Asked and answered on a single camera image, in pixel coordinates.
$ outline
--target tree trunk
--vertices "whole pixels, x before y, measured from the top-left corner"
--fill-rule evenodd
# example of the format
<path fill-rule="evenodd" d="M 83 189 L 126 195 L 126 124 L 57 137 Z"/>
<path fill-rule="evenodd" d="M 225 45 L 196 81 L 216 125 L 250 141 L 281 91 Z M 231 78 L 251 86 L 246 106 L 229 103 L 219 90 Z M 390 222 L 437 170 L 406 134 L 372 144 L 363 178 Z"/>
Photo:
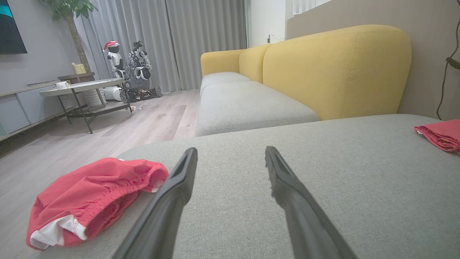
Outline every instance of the tree trunk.
<path fill-rule="evenodd" d="M 78 52 L 78 56 L 80 57 L 80 62 L 85 66 L 86 72 L 90 73 L 91 69 L 88 64 L 88 59 L 86 58 L 85 50 L 81 43 L 80 35 L 78 34 L 77 27 L 75 26 L 75 21 L 73 16 L 66 16 L 65 21 L 69 25 L 70 34 L 75 43 L 75 47 Z"/>

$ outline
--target white mug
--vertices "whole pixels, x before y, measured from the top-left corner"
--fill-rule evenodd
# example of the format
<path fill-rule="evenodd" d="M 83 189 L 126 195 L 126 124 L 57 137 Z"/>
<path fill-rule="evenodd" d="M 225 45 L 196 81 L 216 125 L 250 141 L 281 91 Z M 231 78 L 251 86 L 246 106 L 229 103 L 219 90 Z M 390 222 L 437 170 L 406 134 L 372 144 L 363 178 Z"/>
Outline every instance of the white mug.
<path fill-rule="evenodd" d="M 67 81 L 57 82 L 56 83 L 56 89 L 57 90 L 63 90 L 63 89 L 67 89 L 67 88 L 70 88 L 70 84 Z"/>

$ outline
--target black cable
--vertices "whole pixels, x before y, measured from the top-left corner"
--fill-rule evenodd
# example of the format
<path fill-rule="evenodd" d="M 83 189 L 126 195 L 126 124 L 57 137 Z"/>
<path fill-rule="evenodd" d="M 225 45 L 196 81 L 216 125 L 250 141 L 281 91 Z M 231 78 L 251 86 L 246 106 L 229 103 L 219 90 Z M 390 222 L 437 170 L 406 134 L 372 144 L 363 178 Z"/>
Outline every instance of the black cable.
<path fill-rule="evenodd" d="M 455 37 L 457 39 L 457 48 L 455 49 L 454 53 L 452 53 L 452 55 L 450 55 L 450 58 L 452 58 L 455 53 L 457 53 L 457 51 L 459 50 L 459 26 L 460 26 L 460 19 L 459 19 L 459 22 L 457 24 L 457 30 L 455 32 Z M 447 67 L 449 66 L 449 62 L 447 61 L 446 62 L 446 68 L 444 69 L 444 79 L 443 79 L 443 86 L 441 88 L 441 101 L 439 102 L 439 106 L 437 107 L 437 110 L 436 110 L 436 114 L 437 114 L 437 117 L 441 119 L 441 116 L 439 116 L 439 109 L 441 108 L 441 105 L 443 104 L 443 99 L 444 99 L 444 84 L 446 83 L 446 76 L 447 76 Z"/>

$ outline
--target cabinet drawer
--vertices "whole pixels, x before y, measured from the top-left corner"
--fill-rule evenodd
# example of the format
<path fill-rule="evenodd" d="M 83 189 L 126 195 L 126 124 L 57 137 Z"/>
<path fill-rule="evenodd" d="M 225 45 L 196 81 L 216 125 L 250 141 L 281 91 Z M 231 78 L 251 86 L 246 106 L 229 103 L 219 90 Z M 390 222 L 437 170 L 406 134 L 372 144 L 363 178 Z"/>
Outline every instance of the cabinet drawer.
<path fill-rule="evenodd" d="M 0 123 L 8 134 L 30 125 L 16 95 L 0 97 Z"/>
<path fill-rule="evenodd" d="M 0 123 L 0 137 L 4 137 L 6 135 L 8 135 L 8 133 L 6 132 L 6 130 L 3 128 L 3 126 Z"/>
<path fill-rule="evenodd" d="M 55 85 L 17 93 L 17 98 L 31 124 L 62 112 L 57 96 L 41 97 L 40 92 L 51 90 Z"/>

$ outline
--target gray sofa cushion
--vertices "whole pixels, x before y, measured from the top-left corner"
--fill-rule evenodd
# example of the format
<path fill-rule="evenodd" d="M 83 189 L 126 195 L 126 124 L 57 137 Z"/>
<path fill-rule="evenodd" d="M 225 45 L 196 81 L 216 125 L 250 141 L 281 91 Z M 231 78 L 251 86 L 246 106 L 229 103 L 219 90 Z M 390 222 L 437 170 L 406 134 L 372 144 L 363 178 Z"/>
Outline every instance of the gray sofa cushion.
<path fill-rule="evenodd" d="M 318 121 L 300 102 L 255 81 L 211 85 L 201 96 L 196 136 Z"/>
<path fill-rule="evenodd" d="M 328 120 L 160 142 L 119 158 L 172 170 L 187 148 L 198 149 L 174 258 L 293 257 L 284 211 L 270 195 L 267 145 L 278 148 L 358 258 L 457 258 L 460 156 L 414 132 L 436 121 L 405 114 Z M 141 194 L 93 240 L 35 257 L 111 257 L 153 197 Z"/>
<path fill-rule="evenodd" d="M 210 85 L 217 83 L 242 81 L 251 81 L 251 79 L 235 72 L 219 72 L 205 75 L 201 80 L 200 95 L 203 94 L 203 90 Z"/>

